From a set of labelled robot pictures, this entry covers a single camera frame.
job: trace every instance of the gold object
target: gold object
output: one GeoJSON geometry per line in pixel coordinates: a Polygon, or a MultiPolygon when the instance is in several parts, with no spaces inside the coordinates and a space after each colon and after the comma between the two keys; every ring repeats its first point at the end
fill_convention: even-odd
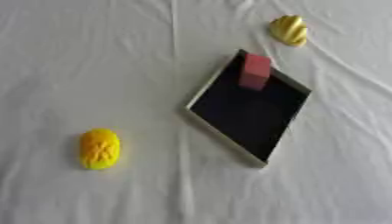
{"type": "Polygon", "coordinates": [[[300,16],[283,16],[269,24],[272,36],[288,46],[306,43],[307,28],[300,16]]]}

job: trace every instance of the red block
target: red block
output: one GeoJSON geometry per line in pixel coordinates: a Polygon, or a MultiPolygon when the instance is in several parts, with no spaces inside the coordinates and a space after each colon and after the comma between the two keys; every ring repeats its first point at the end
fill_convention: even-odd
{"type": "Polygon", "coordinates": [[[270,58],[247,53],[240,77],[240,86],[262,90],[270,77],[270,64],[270,58]]]}

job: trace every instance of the wrinkled white sheet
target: wrinkled white sheet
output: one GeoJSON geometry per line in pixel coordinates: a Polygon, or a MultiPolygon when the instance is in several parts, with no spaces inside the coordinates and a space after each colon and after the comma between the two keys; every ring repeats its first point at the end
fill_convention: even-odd
{"type": "Polygon", "coordinates": [[[0,223],[391,223],[387,0],[3,0],[0,223]],[[299,14],[302,48],[265,25],[299,14]],[[258,171],[179,108],[244,48],[313,89],[258,171]],[[85,171],[77,136],[122,157],[85,171]]]}

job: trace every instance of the black box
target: black box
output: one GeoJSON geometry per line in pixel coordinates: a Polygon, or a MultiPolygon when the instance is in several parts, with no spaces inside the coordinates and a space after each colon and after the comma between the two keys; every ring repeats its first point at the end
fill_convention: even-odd
{"type": "Polygon", "coordinates": [[[221,139],[265,165],[311,90],[273,67],[261,91],[240,87],[245,55],[240,50],[186,109],[221,139]]]}

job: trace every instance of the yellow shell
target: yellow shell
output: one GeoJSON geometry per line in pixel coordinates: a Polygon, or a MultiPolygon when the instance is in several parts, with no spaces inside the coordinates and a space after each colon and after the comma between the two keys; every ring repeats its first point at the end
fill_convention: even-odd
{"type": "Polygon", "coordinates": [[[307,28],[300,16],[283,16],[269,24],[272,36],[289,46],[306,43],[307,28]]]}
{"type": "Polygon", "coordinates": [[[120,140],[110,129],[92,129],[80,137],[80,162],[87,169],[109,168],[119,155],[120,140]]]}

